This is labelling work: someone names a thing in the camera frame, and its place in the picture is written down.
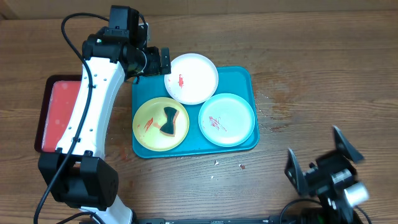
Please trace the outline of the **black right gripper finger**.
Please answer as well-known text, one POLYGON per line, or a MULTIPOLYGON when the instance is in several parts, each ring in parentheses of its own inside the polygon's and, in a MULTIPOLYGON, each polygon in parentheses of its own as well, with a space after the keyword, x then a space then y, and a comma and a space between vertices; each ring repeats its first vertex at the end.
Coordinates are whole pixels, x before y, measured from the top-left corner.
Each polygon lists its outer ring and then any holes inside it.
POLYGON ((290 148, 288 148, 288 159, 285 167, 285 175, 290 183, 294 186, 299 195, 308 194, 308 183, 304 174, 299 166, 299 162, 290 148))
POLYGON ((355 164, 364 160, 363 155, 345 138, 341 129, 333 126, 333 137, 335 140, 336 150, 344 155, 347 159, 355 164))

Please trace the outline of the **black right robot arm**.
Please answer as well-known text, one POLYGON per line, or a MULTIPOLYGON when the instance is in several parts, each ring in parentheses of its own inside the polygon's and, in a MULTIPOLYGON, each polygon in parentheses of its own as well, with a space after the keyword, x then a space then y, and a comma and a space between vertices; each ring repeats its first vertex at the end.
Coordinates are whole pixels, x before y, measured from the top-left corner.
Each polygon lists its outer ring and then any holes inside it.
POLYGON ((284 173, 300 198, 282 209, 279 223, 361 223, 355 209, 371 223, 359 208, 369 193, 354 168, 364 157, 337 126, 333 126, 333 138, 335 149, 310 163, 305 172, 293 150, 288 150, 284 173))

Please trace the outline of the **green and tan sponge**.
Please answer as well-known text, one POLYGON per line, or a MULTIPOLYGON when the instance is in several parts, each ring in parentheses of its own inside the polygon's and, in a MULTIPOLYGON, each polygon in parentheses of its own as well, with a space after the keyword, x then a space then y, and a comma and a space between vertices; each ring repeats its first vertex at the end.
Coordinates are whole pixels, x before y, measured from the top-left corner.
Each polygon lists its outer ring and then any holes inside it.
POLYGON ((174 137, 176 132, 175 122, 179 111, 172 107, 165 107, 164 113, 167 120, 166 123, 160 127, 160 132, 166 136, 174 137))

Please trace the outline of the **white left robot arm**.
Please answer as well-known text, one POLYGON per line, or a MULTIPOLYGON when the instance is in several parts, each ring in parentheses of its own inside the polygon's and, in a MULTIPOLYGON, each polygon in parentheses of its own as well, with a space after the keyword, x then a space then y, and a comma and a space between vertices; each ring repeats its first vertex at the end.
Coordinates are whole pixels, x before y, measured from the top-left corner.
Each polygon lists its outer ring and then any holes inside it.
POLYGON ((129 78, 168 75, 168 48, 148 47, 149 26, 128 6, 112 6, 108 25, 91 34, 76 55, 81 85, 66 130, 53 152, 39 157, 45 195, 96 223, 133 223, 118 197, 118 173, 105 162, 104 140, 116 95, 129 78))

